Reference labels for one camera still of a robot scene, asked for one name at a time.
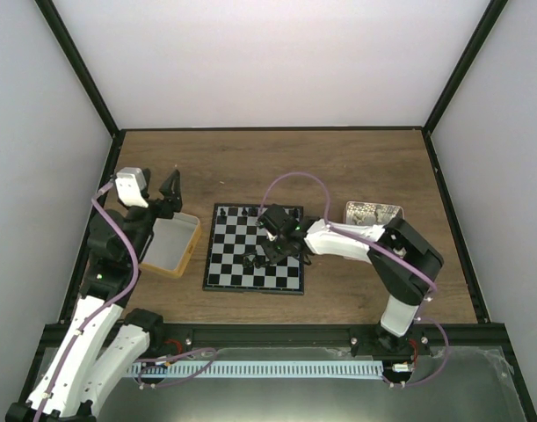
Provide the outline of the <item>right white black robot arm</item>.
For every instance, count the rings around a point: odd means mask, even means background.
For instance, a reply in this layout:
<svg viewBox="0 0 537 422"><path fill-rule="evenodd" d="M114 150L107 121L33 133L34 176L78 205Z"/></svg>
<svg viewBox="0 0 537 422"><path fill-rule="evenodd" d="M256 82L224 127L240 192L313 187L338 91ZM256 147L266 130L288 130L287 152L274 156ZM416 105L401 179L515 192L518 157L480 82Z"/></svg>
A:
<svg viewBox="0 0 537 422"><path fill-rule="evenodd" d="M258 227L267 239L261 243L265 257L255 266L276 265L284 258L332 255L371 265L388 291L388 301L374 342L389 354L409 343L409 330L422 304L437 291L435 280L444 265L441 254L403 218L385 225L357 226L323 218L281 221L267 213Z"/></svg>

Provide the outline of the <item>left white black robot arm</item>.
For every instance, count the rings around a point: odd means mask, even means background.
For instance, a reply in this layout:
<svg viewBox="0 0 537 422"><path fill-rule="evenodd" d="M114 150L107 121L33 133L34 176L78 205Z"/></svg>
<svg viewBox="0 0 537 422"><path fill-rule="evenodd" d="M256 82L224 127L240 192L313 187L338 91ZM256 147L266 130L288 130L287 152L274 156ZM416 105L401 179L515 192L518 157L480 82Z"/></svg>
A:
<svg viewBox="0 0 537 422"><path fill-rule="evenodd" d="M118 381L143 354L166 345L163 318L136 309L122 313L141 275L143 261L161 219L182 208L180 172L174 170L148 193L150 171L126 167L92 198L89 267L70 325L47 372L8 421L94 421Z"/></svg>

